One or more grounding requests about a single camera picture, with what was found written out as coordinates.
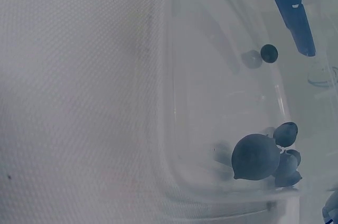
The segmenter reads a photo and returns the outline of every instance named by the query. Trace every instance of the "large blue ball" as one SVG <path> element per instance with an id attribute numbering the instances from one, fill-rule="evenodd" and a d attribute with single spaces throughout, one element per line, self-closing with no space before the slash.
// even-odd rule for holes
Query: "large blue ball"
<path id="1" fill-rule="evenodd" d="M 271 138 L 250 134 L 235 146 L 231 164 L 234 179 L 261 180 L 272 175 L 278 167 L 280 149 Z"/>

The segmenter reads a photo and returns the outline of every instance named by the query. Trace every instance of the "white textured background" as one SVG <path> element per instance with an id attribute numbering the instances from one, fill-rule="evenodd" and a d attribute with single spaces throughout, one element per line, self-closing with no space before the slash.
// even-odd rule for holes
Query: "white textured background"
<path id="1" fill-rule="evenodd" d="M 162 6 L 0 0 L 0 223 L 156 222 Z"/>

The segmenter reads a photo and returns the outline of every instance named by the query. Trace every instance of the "transparent plastic box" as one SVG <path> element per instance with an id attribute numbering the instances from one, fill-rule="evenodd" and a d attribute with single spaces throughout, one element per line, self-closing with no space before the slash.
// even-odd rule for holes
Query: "transparent plastic box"
<path id="1" fill-rule="evenodd" d="M 170 137 L 164 143 L 170 173 L 189 197 L 205 203 L 265 201 L 308 194 L 324 181 L 318 190 L 333 186 L 338 143 L 328 133 L 337 132 L 338 60 L 327 37 L 337 29 L 320 9 L 323 2 L 303 1 L 314 57 L 297 51 L 274 0 L 165 1 Z M 319 21 L 331 29 L 316 27 Z M 247 59 L 270 43 L 278 49 L 275 63 Z M 237 142 L 289 121 L 298 125 L 290 148 L 302 155 L 303 179 L 291 188 L 276 188 L 273 177 L 233 179 Z"/>

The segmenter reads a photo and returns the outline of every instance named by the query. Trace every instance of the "small blue ball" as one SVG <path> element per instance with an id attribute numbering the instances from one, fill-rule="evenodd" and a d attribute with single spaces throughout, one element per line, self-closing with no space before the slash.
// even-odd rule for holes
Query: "small blue ball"
<path id="1" fill-rule="evenodd" d="M 265 62 L 274 63 L 278 58 L 278 51 L 272 44 L 266 44 L 261 48 L 260 55 Z"/>
<path id="2" fill-rule="evenodd" d="M 286 122 L 274 131 L 274 139 L 278 146 L 289 147 L 295 143 L 297 134 L 297 125 L 293 122 Z"/>
<path id="3" fill-rule="evenodd" d="M 292 175 L 298 167 L 297 158 L 291 154 L 282 153 L 280 155 L 280 161 L 277 170 L 274 172 L 273 176 L 290 176 Z"/>
<path id="4" fill-rule="evenodd" d="M 298 171 L 295 171 L 290 176 L 277 176 L 275 178 L 276 187 L 290 187 L 298 183 L 302 179 L 301 174 Z"/>

